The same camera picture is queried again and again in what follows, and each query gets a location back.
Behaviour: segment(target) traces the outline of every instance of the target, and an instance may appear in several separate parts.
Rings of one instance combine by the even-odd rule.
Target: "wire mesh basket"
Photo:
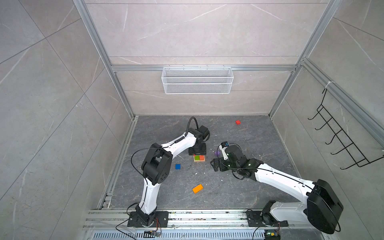
[[[166,67],[161,75],[166,94],[229,93],[230,67]]]

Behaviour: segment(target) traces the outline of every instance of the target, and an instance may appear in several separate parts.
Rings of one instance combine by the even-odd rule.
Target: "black wire rack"
[[[316,111],[317,111],[316,115],[315,115],[313,118],[311,118],[311,119],[308,118],[308,120],[313,120],[317,115],[320,115],[320,116],[322,117],[322,119],[325,121],[325,123],[324,123],[324,125],[321,126],[321,128],[319,128],[319,129],[315,128],[315,130],[320,130],[320,129],[322,129],[324,126],[327,125],[327,126],[332,130],[332,132],[333,132],[333,134],[334,134],[334,135],[333,135],[333,138],[331,139],[331,141],[330,141],[330,142],[326,142],[325,144],[327,144],[327,145],[331,144],[332,141],[333,141],[333,140],[335,139],[335,137],[336,137],[336,138],[339,140],[339,142],[341,143],[341,145],[343,146],[343,148],[342,148],[341,150],[339,150],[337,153],[331,153],[331,154],[332,154],[332,155],[336,155],[336,154],[338,154],[339,152],[341,152],[341,151],[343,151],[343,150],[346,150],[346,151],[348,152],[348,154],[350,155],[350,157],[351,157],[351,158],[353,159],[353,161],[355,162],[354,164],[350,165],[349,167],[346,167],[346,168],[340,168],[340,169],[345,170],[345,169],[348,169],[348,168],[350,168],[350,167],[352,167],[352,166],[354,166],[354,165],[357,165],[358,167],[363,167],[363,166],[365,166],[365,165],[371,164],[371,163],[373,163],[373,162],[375,162],[375,161],[377,161],[377,160],[380,160],[380,159],[384,158],[384,155],[383,155],[382,157],[380,157],[380,158],[378,158],[378,159],[375,159],[375,160],[373,160],[373,161],[369,161],[369,160],[367,159],[367,157],[360,151],[360,149],[356,146],[356,144],[352,141],[352,139],[348,136],[348,134],[344,131],[344,129],[340,126],[340,124],[336,121],[336,119],[334,119],[333,116],[332,116],[332,115],[328,112],[328,110],[324,107],[324,105],[323,105],[323,101],[324,101],[324,98],[325,98],[325,94],[327,93],[327,89],[324,89],[322,93],[324,94],[324,96],[323,96],[323,99],[322,99],[322,101],[321,101],[320,106],[316,109]],[[323,114],[321,114],[321,111],[322,111],[322,110],[326,111],[326,112],[328,113],[328,115],[329,115],[331,118],[329,118],[328,120],[326,120],[325,117],[323,116]],[[336,130],[335,130],[334,128],[332,128],[331,125],[329,124],[329,121],[331,121],[332,119],[333,119],[333,121],[337,124],[337,126],[339,126],[339,128],[340,128],[339,131],[336,131]],[[344,134],[348,137],[348,139],[351,141],[350,144],[346,145],[346,144],[340,139],[340,137],[338,136],[338,134],[341,134],[341,133],[344,133]],[[362,159],[361,159],[361,160],[356,160],[356,159],[352,156],[352,154],[351,154],[350,151],[348,150],[348,147],[351,147],[351,146],[356,147],[356,149],[360,152],[360,154],[362,155]]]

